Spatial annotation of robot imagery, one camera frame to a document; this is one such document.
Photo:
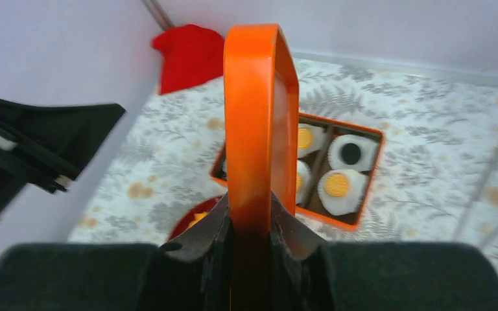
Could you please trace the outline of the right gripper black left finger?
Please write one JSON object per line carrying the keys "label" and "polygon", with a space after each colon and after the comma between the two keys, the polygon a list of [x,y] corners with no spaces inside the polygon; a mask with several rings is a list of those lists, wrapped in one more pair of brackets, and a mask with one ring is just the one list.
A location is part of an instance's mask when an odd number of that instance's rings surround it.
{"label": "right gripper black left finger", "polygon": [[171,241],[148,252],[138,310],[229,310],[232,226],[228,197]]}

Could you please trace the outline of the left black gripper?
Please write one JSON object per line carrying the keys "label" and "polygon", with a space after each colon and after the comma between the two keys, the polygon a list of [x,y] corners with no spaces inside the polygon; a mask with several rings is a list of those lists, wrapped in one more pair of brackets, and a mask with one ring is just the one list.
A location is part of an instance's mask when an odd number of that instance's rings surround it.
{"label": "left black gripper", "polygon": [[125,112],[116,103],[45,107],[0,99],[0,214],[28,184],[67,191]]}

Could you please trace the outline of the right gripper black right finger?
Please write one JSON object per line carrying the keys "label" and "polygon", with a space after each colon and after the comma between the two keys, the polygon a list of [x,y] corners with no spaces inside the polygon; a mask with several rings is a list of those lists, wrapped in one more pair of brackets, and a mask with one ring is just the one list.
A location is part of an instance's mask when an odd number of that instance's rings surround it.
{"label": "right gripper black right finger", "polygon": [[326,240],[293,216],[271,194],[271,285],[273,310],[334,310]]}

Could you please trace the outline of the round orange cookie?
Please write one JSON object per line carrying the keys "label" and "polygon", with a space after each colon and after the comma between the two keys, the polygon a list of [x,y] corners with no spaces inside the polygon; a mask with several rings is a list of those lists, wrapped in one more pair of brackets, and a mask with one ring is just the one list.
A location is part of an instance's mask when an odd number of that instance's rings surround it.
{"label": "round orange cookie", "polygon": [[299,128],[298,129],[298,149],[308,150],[312,147],[314,141],[314,135],[309,128]]}
{"label": "round orange cookie", "polygon": [[304,186],[304,180],[303,180],[302,176],[299,173],[297,173],[296,174],[296,192],[299,192],[303,186]]}
{"label": "round orange cookie", "polygon": [[343,198],[350,191],[349,178],[343,173],[329,175],[324,181],[326,194],[334,198]]}

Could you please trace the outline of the black round cookie bottom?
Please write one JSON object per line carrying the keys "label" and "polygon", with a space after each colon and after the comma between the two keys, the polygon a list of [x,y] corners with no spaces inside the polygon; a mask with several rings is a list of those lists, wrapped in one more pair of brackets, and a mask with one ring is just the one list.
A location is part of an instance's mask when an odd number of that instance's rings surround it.
{"label": "black round cookie bottom", "polygon": [[340,149],[340,158],[347,165],[357,164],[362,157],[359,145],[355,143],[346,143]]}

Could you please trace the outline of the orange tin lid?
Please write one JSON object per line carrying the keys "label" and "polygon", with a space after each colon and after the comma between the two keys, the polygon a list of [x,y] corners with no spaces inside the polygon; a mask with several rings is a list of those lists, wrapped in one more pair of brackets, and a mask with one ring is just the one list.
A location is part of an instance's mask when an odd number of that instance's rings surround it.
{"label": "orange tin lid", "polygon": [[232,310],[272,310],[272,201],[294,213],[299,85],[277,24],[232,27],[224,46],[226,162],[235,231]]}

